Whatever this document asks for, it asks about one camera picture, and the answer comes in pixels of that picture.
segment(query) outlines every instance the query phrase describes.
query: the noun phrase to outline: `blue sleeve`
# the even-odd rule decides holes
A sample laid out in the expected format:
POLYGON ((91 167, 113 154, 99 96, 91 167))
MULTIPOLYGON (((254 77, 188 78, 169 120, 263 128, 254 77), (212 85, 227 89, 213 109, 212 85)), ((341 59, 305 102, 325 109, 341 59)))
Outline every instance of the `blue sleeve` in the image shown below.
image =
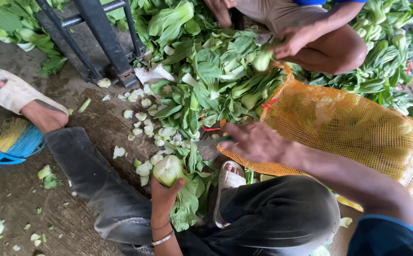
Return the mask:
POLYGON ((366 3, 368 0, 335 0, 336 3, 344 2, 357 2, 357 3, 366 3))
MULTIPOLYGON (((327 1, 326 0, 292 0, 294 3, 304 6, 304 5, 324 5, 327 1)), ((368 0, 335 0, 337 3, 343 2, 358 2, 358 3, 366 3, 368 0)))
POLYGON ((384 215, 364 215, 347 252, 347 256, 363 255, 413 256, 413 227, 384 215))

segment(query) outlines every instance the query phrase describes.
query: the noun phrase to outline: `white slide sandal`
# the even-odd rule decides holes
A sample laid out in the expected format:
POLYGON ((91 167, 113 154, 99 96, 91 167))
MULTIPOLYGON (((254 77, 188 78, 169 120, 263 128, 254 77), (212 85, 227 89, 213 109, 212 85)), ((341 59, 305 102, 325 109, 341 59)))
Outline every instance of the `white slide sandal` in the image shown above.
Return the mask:
POLYGON ((219 212, 219 204, 221 202, 221 191, 223 189, 229 189, 229 188, 237 188, 241 185, 246 185, 246 179, 244 178, 244 171, 241 168, 241 166, 234 162, 234 161, 226 161, 222 164, 221 166, 221 172, 219 174, 219 188, 217 192, 217 199, 216 199, 216 206, 214 208, 214 222, 218 228, 223 229, 226 227, 228 224, 227 223, 221 223, 217 219, 217 213, 219 212), (231 171, 227 171, 224 169, 224 166, 226 164, 231 164, 232 167, 235 167, 235 169, 240 173, 240 175, 237 175, 231 171))
POLYGON ((63 105, 41 94, 18 76, 0 69, 0 81, 5 82, 0 89, 0 105, 2 107, 21 115, 20 110, 26 104, 33 100, 39 100, 39 104, 45 103, 43 107, 61 111, 68 116, 67 109, 63 105))

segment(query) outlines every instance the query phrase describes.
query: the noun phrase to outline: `silver bangle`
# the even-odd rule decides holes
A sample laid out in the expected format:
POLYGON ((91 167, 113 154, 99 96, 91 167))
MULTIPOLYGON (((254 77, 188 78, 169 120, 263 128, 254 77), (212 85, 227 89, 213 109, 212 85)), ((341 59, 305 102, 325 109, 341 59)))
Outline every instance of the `silver bangle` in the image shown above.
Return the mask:
POLYGON ((158 244, 162 244, 163 242, 169 240, 170 237, 172 237, 174 234, 175 234, 175 231, 172 230, 172 232, 170 233, 170 235, 162 238, 161 240, 159 240, 159 241, 157 241, 157 242, 152 241, 151 244, 154 245, 154 246, 156 246, 156 245, 158 245, 158 244))

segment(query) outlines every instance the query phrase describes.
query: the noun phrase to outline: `bracelet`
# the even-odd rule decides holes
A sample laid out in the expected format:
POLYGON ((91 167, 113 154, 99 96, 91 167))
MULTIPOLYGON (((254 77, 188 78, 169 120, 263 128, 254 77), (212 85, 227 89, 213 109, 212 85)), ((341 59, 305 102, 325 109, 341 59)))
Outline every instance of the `bracelet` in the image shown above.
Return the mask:
POLYGON ((169 222, 168 222, 167 224, 165 224, 162 228, 154 229, 151 225, 150 225, 150 227, 151 227, 151 230, 153 230, 153 231, 158 231, 158 230, 161 230, 161 229, 167 227, 167 225, 169 225, 169 224, 170 224, 170 220, 169 220, 169 222))
POLYGON ((170 237, 172 237, 174 234, 175 234, 175 231, 172 230, 172 232, 170 233, 170 235, 166 236, 165 238, 162 238, 161 240, 159 240, 159 241, 157 241, 157 242, 151 241, 151 244, 154 245, 154 246, 155 246, 155 245, 158 245, 158 244, 161 244, 161 243, 169 240, 170 237))

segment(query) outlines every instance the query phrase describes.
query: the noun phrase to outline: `black jeans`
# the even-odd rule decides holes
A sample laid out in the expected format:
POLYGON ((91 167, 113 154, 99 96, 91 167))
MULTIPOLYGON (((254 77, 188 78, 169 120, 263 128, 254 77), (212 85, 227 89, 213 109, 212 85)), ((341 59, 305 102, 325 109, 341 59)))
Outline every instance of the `black jeans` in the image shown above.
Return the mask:
MULTIPOLYGON (((64 128, 45 140, 72 188, 97 216, 95 229, 125 255, 152 254, 151 201, 122 180, 83 128, 64 128)), ((176 233, 185 255, 308 256, 338 229, 335 196, 307 176, 281 176, 228 189, 220 212, 231 223, 199 238, 176 233)))

